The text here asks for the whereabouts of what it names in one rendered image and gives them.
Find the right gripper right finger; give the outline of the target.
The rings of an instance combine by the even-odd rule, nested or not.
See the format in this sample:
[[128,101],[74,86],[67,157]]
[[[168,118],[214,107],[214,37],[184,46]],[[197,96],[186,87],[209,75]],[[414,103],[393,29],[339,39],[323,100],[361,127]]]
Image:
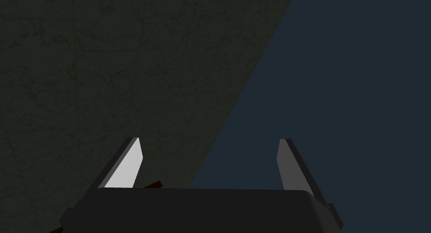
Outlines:
[[291,139],[281,139],[277,151],[277,165],[284,190],[303,190],[324,206],[327,201]]

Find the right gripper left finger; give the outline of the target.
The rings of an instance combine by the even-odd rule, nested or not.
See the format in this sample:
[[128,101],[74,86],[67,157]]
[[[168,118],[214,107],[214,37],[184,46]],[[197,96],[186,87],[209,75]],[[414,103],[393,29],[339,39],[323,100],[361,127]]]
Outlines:
[[128,138],[125,148],[120,149],[113,159],[113,165],[108,167],[97,188],[132,188],[143,160],[139,138]]

